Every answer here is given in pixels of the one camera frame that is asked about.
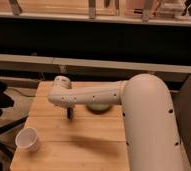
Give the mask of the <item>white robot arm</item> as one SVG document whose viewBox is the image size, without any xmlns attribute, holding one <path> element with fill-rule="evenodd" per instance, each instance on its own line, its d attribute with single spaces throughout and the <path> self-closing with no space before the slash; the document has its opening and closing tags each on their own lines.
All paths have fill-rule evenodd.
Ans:
<svg viewBox="0 0 191 171">
<path fill-rule="evenodd" d="M 126 81 L 73 89 L 68 78 L 58 76 L 48 100 L 64 108 L 120 105 L 130 171 L 184 171 L 172 97 L 159 77 L 138 74 Z"/>
</svg>

